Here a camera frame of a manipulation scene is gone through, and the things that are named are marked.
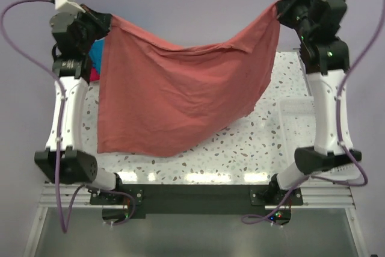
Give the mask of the dusty red t shirt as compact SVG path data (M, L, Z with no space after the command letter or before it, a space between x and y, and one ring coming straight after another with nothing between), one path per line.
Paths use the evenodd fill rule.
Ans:
M113 16L97 151L174 156L249 115L270 84L279 35L274 5L231 39L189 48Z

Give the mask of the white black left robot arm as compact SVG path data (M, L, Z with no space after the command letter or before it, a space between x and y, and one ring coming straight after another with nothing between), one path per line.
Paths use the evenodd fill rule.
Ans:
M111 15L97 13L82 4L74 12L63 11L50 19L55 109L45 149L34 155L35 164L51 182L85 184L104 190L111 204L120 203L125 190L115 173L100 169L93 155L82 148L81 126L85 95L91 81L89 52L93 43L108 35Z

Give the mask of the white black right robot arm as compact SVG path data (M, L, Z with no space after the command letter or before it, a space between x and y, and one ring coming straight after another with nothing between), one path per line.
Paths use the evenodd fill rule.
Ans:
M294 163L271 177L259 195L276 205L307 178L349 164L359 165L362 153L351 141L347 120L345 78L350 71L348 45L336 34L347 11L346 0L281 0L279 22L294 29L315 109L313 146L299 147Z

